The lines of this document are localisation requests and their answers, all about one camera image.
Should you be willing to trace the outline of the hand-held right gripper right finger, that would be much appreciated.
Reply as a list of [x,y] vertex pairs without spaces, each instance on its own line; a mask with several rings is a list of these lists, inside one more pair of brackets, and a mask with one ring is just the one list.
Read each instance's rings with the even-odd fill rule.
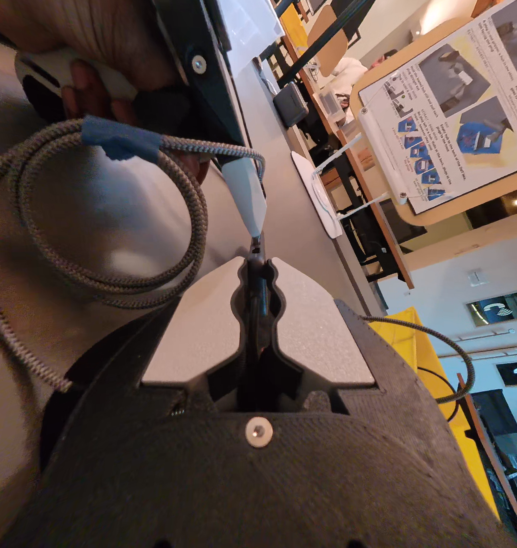
[[296,368],[291,399],[303,401],[310,392],[368,389],[376,382],[334,298],[320,284],[275,257],[273,288],[281,299],[274,347]]

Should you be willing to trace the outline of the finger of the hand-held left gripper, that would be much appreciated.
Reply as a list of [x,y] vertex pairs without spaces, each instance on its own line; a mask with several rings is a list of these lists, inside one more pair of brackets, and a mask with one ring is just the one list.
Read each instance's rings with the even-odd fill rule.
[[226,163],[221,171],[248,233],[252,238],[260,237],[267,202],[255,162],[250,158],[240,158]]

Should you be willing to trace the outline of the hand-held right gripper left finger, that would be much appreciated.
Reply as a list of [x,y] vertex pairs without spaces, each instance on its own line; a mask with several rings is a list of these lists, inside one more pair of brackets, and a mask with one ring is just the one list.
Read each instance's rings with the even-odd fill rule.
[[241,348],[241,321],[232,301],[240,289],[243,257],[235,257],[195,282],[182,296],[159,341],[142,384],[192,390]]

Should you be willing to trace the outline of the blue tape band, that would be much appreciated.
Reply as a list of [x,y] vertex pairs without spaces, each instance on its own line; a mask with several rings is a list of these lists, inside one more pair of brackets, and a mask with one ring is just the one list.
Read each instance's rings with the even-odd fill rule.
[[98,146],[113,161],[139,157],[159,164],[162,135],[113,120],[86,115],[81,125],[81,140],[85,146]]

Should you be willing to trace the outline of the person's left hand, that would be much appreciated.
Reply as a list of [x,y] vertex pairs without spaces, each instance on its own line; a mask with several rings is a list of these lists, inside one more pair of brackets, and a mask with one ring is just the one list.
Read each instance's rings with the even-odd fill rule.
[[138,91],[179,80],[150,1],[0,1],[0,33],[28,53],[77,52],[73,85],[62,88],[68,119],[91,114],[139,125],[131,102],[112,98],[87,59],[121,73]]

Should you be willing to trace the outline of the white board stand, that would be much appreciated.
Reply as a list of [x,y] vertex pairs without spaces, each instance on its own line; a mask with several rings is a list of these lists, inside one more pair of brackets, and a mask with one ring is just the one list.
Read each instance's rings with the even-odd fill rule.
[[291,158],[296,170],[308,192],[317,215],[323,224],[325,232],[331,239],[336,239],[342,236],[342,220],[354,215],[362,209],[371,207],[373,204],[385,200],[393,200],[396,205],[402,204],[402,202],[398,200],[398,197],[393,197],[391,191],[388,190],[387,192],[368,200],[364,205],[354,207],[349,213],[338,214],[335,212],[335,208],[321,179],[323,170],[333,164],[335,160],[342,157],[350,160],[351,166],[354,169],[356,180],[360,183],[363,194],[366,195],[369,190],[365,184],[365,171],[362,162],[358,158],[358,147],[362,146],[365,148],[365,152],[372,153],[372,145],[365,136],[364,130],[358,129],[356,125],[351,128],[351,135],[353,138],[347,139],[343,130],[338,128],[336,131],[336,136],[342,144],[341,149],[335,152],[318,167],[312,164],[310,154],[307,150],[304,150],[304,155],[301,155],[295,151],[291,152]]

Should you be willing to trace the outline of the dark grey case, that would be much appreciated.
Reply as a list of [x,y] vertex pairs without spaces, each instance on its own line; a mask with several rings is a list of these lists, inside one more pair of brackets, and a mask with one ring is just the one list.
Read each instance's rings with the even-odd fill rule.
[[273,96],[273,104],[286,129],[296,126],[309,115],[307,102],[294,81]]

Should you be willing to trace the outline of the instruction poster board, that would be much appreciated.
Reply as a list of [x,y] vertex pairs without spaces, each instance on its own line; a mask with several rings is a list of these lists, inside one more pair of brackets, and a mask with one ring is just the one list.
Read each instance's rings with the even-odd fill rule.
[[363,76],[351,108],[408,223],[517,190],[517,1],[440,24]]

